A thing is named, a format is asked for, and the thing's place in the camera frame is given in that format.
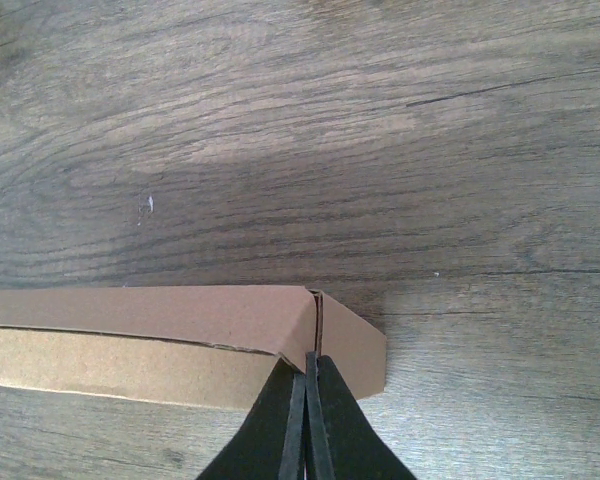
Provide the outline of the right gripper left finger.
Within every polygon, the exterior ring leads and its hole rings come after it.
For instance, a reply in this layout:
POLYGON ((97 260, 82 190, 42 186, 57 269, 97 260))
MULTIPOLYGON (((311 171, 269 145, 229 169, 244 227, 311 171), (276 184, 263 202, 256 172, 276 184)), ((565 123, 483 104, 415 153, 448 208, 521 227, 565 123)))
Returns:
POLYGON ((305 375, 278 361, 239 430, 198 477, 304 478, 305 394, 305 375))

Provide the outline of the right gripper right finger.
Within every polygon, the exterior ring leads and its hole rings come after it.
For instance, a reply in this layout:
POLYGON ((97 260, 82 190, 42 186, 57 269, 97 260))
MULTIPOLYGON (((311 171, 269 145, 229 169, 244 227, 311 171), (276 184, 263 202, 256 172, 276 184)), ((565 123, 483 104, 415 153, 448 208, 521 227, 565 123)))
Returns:
POLYGON ((412 479, 380 439, 334 361, 307 355, 305 458, 308 479, 412 479))

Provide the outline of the cardboard box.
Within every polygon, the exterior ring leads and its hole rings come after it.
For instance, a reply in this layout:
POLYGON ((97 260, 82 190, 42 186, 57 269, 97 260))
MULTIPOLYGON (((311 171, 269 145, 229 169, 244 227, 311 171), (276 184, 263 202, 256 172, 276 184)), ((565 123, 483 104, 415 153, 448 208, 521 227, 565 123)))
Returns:
POLYGON ((330 357, 356 398, 382 392, 387 340, 302 286, 0 290, 0 386, 248 409, 276 364, 330 357))

